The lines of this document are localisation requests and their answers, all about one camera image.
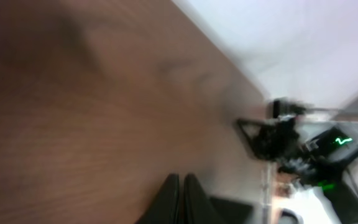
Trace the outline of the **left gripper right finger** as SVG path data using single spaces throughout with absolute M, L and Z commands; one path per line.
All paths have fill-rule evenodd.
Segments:
M 188 174 L 184 182 L 184 223 L 186 224 L 225 224 L 209 201 L 199 180 Z

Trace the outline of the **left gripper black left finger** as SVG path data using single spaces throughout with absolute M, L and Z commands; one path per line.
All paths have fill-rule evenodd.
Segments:
M 179 202 L 179 175 L 169 174 L 152 203 L 135 224 L 177 224 Z

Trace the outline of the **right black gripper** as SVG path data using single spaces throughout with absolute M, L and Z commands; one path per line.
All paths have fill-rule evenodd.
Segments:
M 279 161 L 301 154 L 297 124 L 297 116 L 274 121 L 239 118 L 236 120 L 236 131 L 249 154 L 263 161 Z

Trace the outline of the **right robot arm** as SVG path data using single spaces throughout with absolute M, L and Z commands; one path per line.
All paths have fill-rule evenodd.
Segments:
M 276 163 L 279 173 L 294 176 L 302 187 L 319 187 L 341 223 L 358 223 L 358 186 L 353 178 L 343 178 L 358 160 L 357 139 L 331 126 L 301 141 L 298 121 L 297 116 L 239 118 L 234 124 L 256 159 Z

